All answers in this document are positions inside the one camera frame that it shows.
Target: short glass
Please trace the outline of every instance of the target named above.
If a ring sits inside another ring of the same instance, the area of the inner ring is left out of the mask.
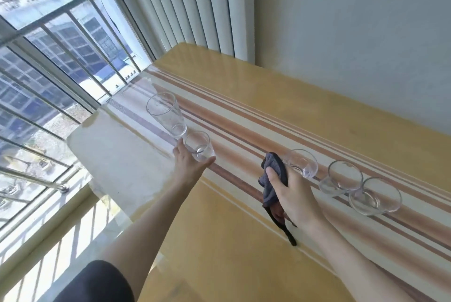
[[[304,149],[293,149],[282,156],[282,161],[305,178],[312,178],[318,172],[315,156]]]
[[[147,102],[146,109],[173,137],[181,138],[186,133],[182,111],[172,93],[154,94]]]
[[[401,207],[402,196],[387,180],[368,178],[360,189],[349,194],[349,204],[363,215],[389,213]]]
[[[353,192],[362,186],[364,176],[352,163],[334,161],[327,168],[327,176],[319,182],[319,189],[332,197]]]
[[[185,138],[185,146],[199,162],[215,155],[210,136],[204,131],[190,131]]]

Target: tall glass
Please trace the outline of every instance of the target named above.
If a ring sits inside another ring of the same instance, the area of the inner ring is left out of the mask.
[[[364,176],[352,163],[334,161],[327,169],[327,176],[319,182],[319,189],[332,197],[358,190]]]
[[[368,178],[361,189],[349,194],[349,204],[363,215],[395,212],[401,203],[400,191],[383,178]]]
[[[147,112],[174,138],[186,133],[186,123],[175,95],[170,92],[154,94],[147,102]]]
[[[185,146],[199,162],[215,155],[210,136],[204,131],[191,131],[186,136]]]
[[[282,161],[305,178],[312,178],[318,172],[315,156],[304,149],[293,149],[282,156]]]

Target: right hand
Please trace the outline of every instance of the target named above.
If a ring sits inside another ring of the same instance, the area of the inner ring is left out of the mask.
[[[310,232],[326,219],[313,195],[310,182],[292,168],[285,168],[288,187],[280,181],[278,174],[271,167],[266,168],[269,182],[274,187],[285,213],[304,232]]]

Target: left hand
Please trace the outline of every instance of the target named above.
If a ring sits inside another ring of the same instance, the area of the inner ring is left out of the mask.
[[[178,140],[172,153],[175,156],[173,183],[189,190],[191,190],[200,179],[203,171],[216,160],[216,157],[212,156],[205,161],[197,162],[183,144],[183,139]]]

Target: yellow table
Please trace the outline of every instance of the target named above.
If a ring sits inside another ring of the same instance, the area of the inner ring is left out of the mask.
[[[152,159],[168,160],[173,140],[141,105],[169,90],[189,126],[210,134],[217,165],[183,204],[140,301],[352,301],[314,244],[290,228],[300,242],[291,247],[261,207],[257,179],[265,152],[293,148],[317,156],[319,179],[334,159],[347,159],[366,176],[391,180],[402,208],[371,218],[345,199],[324,196],[318,180],[312,187],[331,222],[416,300],[450,300],[450,137],[194,45],[179,44],[153,65],[83,123],[84,136],[106,113],[140,147],[149,146]],[[129,101],[136,109],[124,106]],[[89,158],[71,148],[82,163]]]

